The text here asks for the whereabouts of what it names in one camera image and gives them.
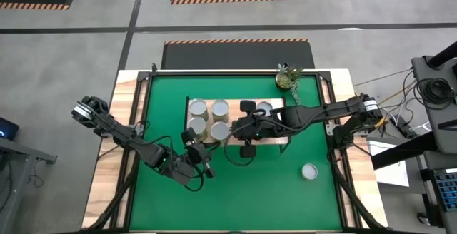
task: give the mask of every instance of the concrete floor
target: concrete floor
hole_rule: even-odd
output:
[[[127,27],[134,1],[74,0],[68,11],[2,9],[0,29]],[[456,8],[457,0],[299,0],[188,6],[143,0],[137,26],[457,22]],[[56,165],[38,166],[46,183],[39,189],[31,185],[21,204],[15,233],[58,233],[81,226],[100,140],[73,121],[70,112],[85,95],[109,101],[125,36],[0,34],[0,116],[21,126],[18,142],[59,155]],[[135,34],[126,68],[149,69],[152,63],[160,66],[166,40],[295,37],[310,39],[316,68],[349,68],[353,82],[360,83],[407,69],[412,57],[437,53],[457,40],[457,29]],[[404,76],[356,90],[381,100],[401,88]],[[418,103],[411,103],[411,108],[416,112],[411,125],[427,121]],[[420,197],[382,197],[388,223],[396,230],[443,233],[416,221],[416,213],[424,211]]]

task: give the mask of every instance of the small plant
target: small plant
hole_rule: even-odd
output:
[[[297,105],[300,103],[300,96],[298,95],[298,89],[300,84],[298,79],[300,78],[302,68],[295,66],[289,66],[287,63],[284,65],[278,65],[278,74],[276,75],[276,86],[282,91],[292,91],[293,99]]]

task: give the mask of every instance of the cable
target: cable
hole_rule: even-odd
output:
[[[197,189],[191,189],[190,187],[185,185],[184,187],[191,192],[197,192],[197,191],[201,190],[203,188],[203,184],[204,184],[204,180],[205,180],[205,178],[203,177],[203,172],[196,166],[194,166],[194,169],[195,169],[195,171],[197,171],[197,173],[200,176],[200,186]]]
[[[199,154],[200,158],[202,159],[201,160],[201,165],[203,166],[203,170],[200,170],[201,174],[199,175],[195,175],[195,176],[189,176],[183,172],[181,172],[180,170],[176,169],[176,166],[173,166],[173,168],[171,169],[172,171],[176,171],[177,173],[181,174],[182,176],[186,176],[187,178],[201,178],[201,176],[204,174],[204,171],[205,171],[205,165],[204,165],[204,162],[203,162],[203,156],[201,155],[201,153],[199,151],[197,151],[197,153]],[[192,163],[192,167],[195,169],[197,165],[193,164]]]
[[[407,122],[405,123],[405,126],[408,125],[408,124],[410,124],[411,121],[412,121],[413,118],[414,118],[414,111],[412,111],[411,109],[408,108],[408,103],[409,103],[409,101],[412,101],[413,99],[415,99],[415,98],[410,98],[410,99],[405,103],[405,109],[411,113],[411,117],[409,118],[409,121],[407,121]]]
[[[41,161],[43,161],[43,159],[40,159],[40,158],[37,158],[37,159],[36,159],[36,162],[35,162],[35,164],[34,164],[34,174],[32,174],[32,175],[29,176],[29,183],[30,183],[31,180],[33,179],[33,180],[34,180],[34,186],[35,186],[35,188],[41,188],[42,185],[44,185],[44,180],[43,180],[40,176],[38,176],[38,174],[36,174],[36,164],[39,163],[39,162],[41,162]]]
[[[209,146],[206,149],[210,148],[208,150],[208,154],[210,156],[212,156],[213,153],[216,152],[216,149],[221,145],[221,142],[217,141],[217,142],[214,142],[214,143],[208,143],[207,145],[209,145]]]
[[[406,86],[406,80],[408,79],[408,77],[409,77],[412,73],[413,73],[413,72],[410,72],[410,73],[408,73],[408,75],[405,76],[405,78],[404,78],[404,80],[403,80],[403,88],[402,88],[399,92],[395,93],[393,96],[390,96],[389,98],[387,98],[387,99],[385,99],[385,100],[383,101],[383,102],[385,102],[385,101],[387,101],[388,99],[393,98],[394,96],[398,95],[400,92],[403,92],[403,98],[401,99],[400,103],[398,103],[398,104],[396,104],[396,105],[393,105],[393,106],[384,106],[384,107],[382,107],[382,108],[379,108],[379,109],[384,110],[385,112],[387,112],[387,115],[389,115],[389,116],[393,119],[393,122],[394,122],[395,126],[398,126],[398,120],[399,120],[399,118],[400,118],[400,113],[401,113],[401,109],[402,109],[401,107],[402,107],[403,104],[405,104],[406,110],[409,111],[409,112],[411,112],[412,116],[414,116],[414,112],[413,112],[412,110],[410,110],[410,109],[407,107],[407,104],[408,104],[408,102],[411,100],[411,98],[410,98],[410,100],[408,100],[408,101],[406,100],[406,98],[408,97],[408,94],[409,94],[411,91],[414,91],[414,88],[415,88],[415,86],[413,86],[413,84],[414,84],[416,81],[413,81],[412,83],[410,83],[409,85]],[[398,108],[400,108],[400,109],[398,110],[397,117],[395,117],[395,116],[392,114],[392,112],[395,111],[395,110],[398,109]],[[389,135],[390,137],[397,138],[397,137],[395,137],[395,136],[393,136],[393,135],[391,135],[391,134],[389,134],[389,133],[387,132],[387,130],[386,130],[386,124],[384,124],[384,123],[381,124],[381,126],[378,128],[378,131],[379,131],[379,133],[381,134],[381,137],[384,137],[384,134],[387,134],[387,135]]]
[[[114,149],[118,148],[120,145],[117,145],[111,149],[109,149],[108,151],[105,151],[104,153],[102,153],[98,158],[97,160],[100,160],[100,158],[102,158],[103,156],[105,156],[107,153],[110,153],[111,151],[113,151]]]
[[[364,152],[365,154],[367,154],[367,155],[369,155],[369,156],[371,157],[370,152],[366,151],[365,149],[363,149],[363,148],[360,147],[359,145],[357,145],[357,144],[355,144],[355,143],[352,143],[352,146],[353,146],[354,148],[359,149],[360,151]]]
[[[8,195],[6,196],[6,200],[0,206],[0,213],[5,208],[6,204],[8,203],[8,199],[11,196],[11,193],[13,192],[13,180],[11,178],[11,176],[12,176],[11,161],[8,161],[8,168],[9,168],[9,174],[8,174],[8,178],[6,179],[6,182],[9,183],[9,190],[8,190]]]
[[[380,77],[380,78],[374,78],[374,79],[371,79],[369,81],[364,81],[362,83],[357,83],[356,85],[354,85],[354,87],[356,86],[360,86],[360,85],[363,85],[363,84],[366,84],[366,83],[370,83],[372,81],[378,81],[378,80],[382,80],[384,78],[388,78],[388,77],[391,77],[391,76],[395,76],[397,74],[400,74],[400,73],[404,73],[404,72],[407,72],[407,71],[412,71],[411,69],[407,69],[407,70],[403,70],[403,71],[399,71],[399,72],[396,72],[396,73],[392,73],[392,74],[389,74],[387,76],[383,76],[383,77]]]
[[[427,128],[427,124],[430,124],[430,121],[427,121],[427,122],[425,122],[424,124],[421,124],[421,125],[419,125],[419,126],[411,127],[410,129],[414,131],[414,130],[416,130],[416,129],[418,129],[418,128],[423,128],[423,129],[425,129],[426,131],[431,131],[430,128]]]
[[[245,163],[239,163],[239,162],[236,162],[236,161],[230,159],[230,158],[229,158],[229,155],[228,155],[228,153],[227,153],[227,144],[229,143],[229,139],[230,139],[230,137],[232,137],[232,135],[235,134],[237,131],[240,131],[240,130],[242,130],[242,129],[248,127],[248,126],[251,126],[251,125],[253,125],[254,123],[255,123],[255,122],[251,122],[251,123],[248,123],[248,124],[245,124],[245,125],[243,125],[243,126],[241,126],[241,127],[236,128],[236,129],[233,130],[233,131],[227,136],[227,138],[224,140],[224,155],[226,156],[227,160],[228,160],[230,163],[234,164],[235,166],[241,166],[241,167],[248,166],[248,165],[250,165],[250,164],[254,161],[254,158],[255,158],[255,157],[252,157],[249,161],[247,161],[247,162],[245,162]]]
[[[443,78],[427,78],[420,80],[413,90],[414,97],[428,109],[442,110],[451,105],[457,96],[447,80]]]
[[[384,118],[386,118],[387,116],[390,116],[391,119],[393,119],[395,121],[395,124],[397,123],[396,119],[395,119],[395,116],[393,116],[393,114],[390,112],[390,111],[387,111],[386,109],[384,108],[379,108],[379,110],[382,110],[384,112],[386,112],[386,116],[384,116]]]
[[[405,90],[409,90],[409,88],[416,82],[416,80],[410,82],[407,86],[406,86],[406,79],[409,77],[410,74],[412,74],[413,72],[410,72],[408,75],[405,76],[404,80],[403,80],[403,88],[400,90],[400,91],[397,91],[395,92],[393,95],[389,96],[388,98],[385,98],[383,99],[381,102],[378,103],[378,105],[382,105],[383,103],[389,101],[390,99],[392,99],[393,97],[397,96],[398,94],[400,94],[401,92],[403,92],[403,95],[405,95]]]

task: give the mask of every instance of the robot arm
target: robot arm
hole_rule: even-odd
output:
[[[343,126],[333,130],[335,140],[332,146],[339,148],[348,137],[364,128],[372,128],[382,118],[374,98],[361,94],[347,101],[326,104],[313,108],[286,106],[270,111],[256,110],[253,101],[242,101],[240,109],[248,115],[232,123],[232,133],[239,140],[248,141],[261,138],[294,136],[304,131],[312,123],[329,121],[344,116],[352,116]]]
[[[199,163],[204,166],[208,178],[215,176],[209,161],[210,155],[205,145],[195,140],[192,128],[185,130],[181,137],[186,144],[186,153],[178,155],[173,148],[155,142],[145,142],[134,129],[124,126],[108,113],[108,105],[97,97],[84,97],[71,112],[73,119],[94,133],[101,136],[110,133],[114,143],[124,149],[136,151],[147,166],[157,173],[171,178],[181,185],[187,185],[194,176],[194,169]]]

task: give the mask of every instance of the tin can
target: tin can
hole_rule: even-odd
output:
[[[211,137],[217,141],[225,140],[230,134],[230,127],[227,123],[224,122],[215,122],[211,126]]]
[[[208,137],[206,122],[202,117],[194,117],[187,123],[187,128],[193,128],[198,141],[204,141]]]
[[[227,123],[229,120],[229,103],[225,100],[216,100],[211,105],[211,112],[213,114],[213,122],[222,121]]]
[[[262,101],[257,104],[257,109],[265,110],[265,112],[266,112],[265,116],[270,116],[270,110],[273,109],[273,106],[268,102]]]
[[[194,117],[202,117],[205,121],[208,120],[208,109],[206,102],[201,98],[195,98],[191,100],[189,104],[189,112]]]

